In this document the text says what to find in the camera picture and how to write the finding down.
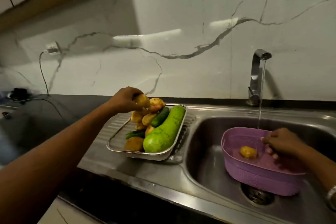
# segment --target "cable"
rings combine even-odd
[[[62,118],[62,120],[66,123],[67,121],[64,119],[64,117],[61,115],[61,113],[59,112],[59,110],[57,109],[57,107],[49,100],[46,100],[46,99],[43,99],[43,98],[30,98],[30,99],[25,99],[25,100],[19,100],[19,101],[14,101],[16,103],[20,103],[20,102],[27,102],[27,101],[31,101],[31,100],[44,100],[44,101],[47,101],[48,103],[50,103],[54,108],[55,110],[57,111],[57,113],[59,114],[59,116]]]
[[[41,66],[41,57],[42,57],[42,54],[44,54],[44,52],[41,52],[40,57],[39,57],[40,71],[41,71],[42,78],[43,78],[43,81],[44,81],[44,84],[45,84],[45,88],[47,89],[47,96],[49,96],[49,90],[48,90],[47,82],[45,81],[44,74],[42,72],[42,66]]]

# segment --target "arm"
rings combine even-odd
[[[270,136],[263,138],[263,142],[279,153],[300,159],[320,180],[326,192],[336,185],[336,163],[306,145],[288,129],[275,130]],[[336,205],[336,194],[332,197],[332,202]]]
[[[61,182],[80,162],[104,124],[117,113],[141,111],[127,87],[107,103],[8,164],[0,171],[1,223],[36,223],[58,193]]]

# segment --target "cucumber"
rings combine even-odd
[[[145,151],[160,152],[172,146],[185,113],[186,110],[182,106],[175,105],[162,125],[158,126],[145,137],[143,141]]]
[[[150,125],[154,128],[157,128],[167,119],[168,114],[169,114],[169,108],[163,107],[162,110],[159,112],[159,114],[155,116],[153,120],[150,122]]]
[[[145,132],[146,132],[146,129],[141,129],[141,130],[136,130],[136,131],[129,132],[129,133],[126,135],[126,139],[129,139],[129,138],[131,138],[131,137],[141,137],[141,138],[145,138]]]

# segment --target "hand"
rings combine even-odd
[[[278,155],[276,153],[274,154],[273,150],[279,153],[296,156],[297,151],[305,146],[305,143],[287,128],[280,128],[273,131],[269,136],[263,137],[262,141],[264,144],[268,144],[271,147],[268,153],[273,154],[273,158],[275,159],[278,158]]]
[[[133,98],[139,94],[143,94],[143,92],[136,88],[122,88],[113,97],[111,97],[106,104],[116,113],[142,111],[143,108],[133,102]]]

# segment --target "drain strainer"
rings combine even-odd
[[[240,184],[240,188],[248,201],[253,205],[270,205],[275,200],[273,193],[259,190],[243,183]]]

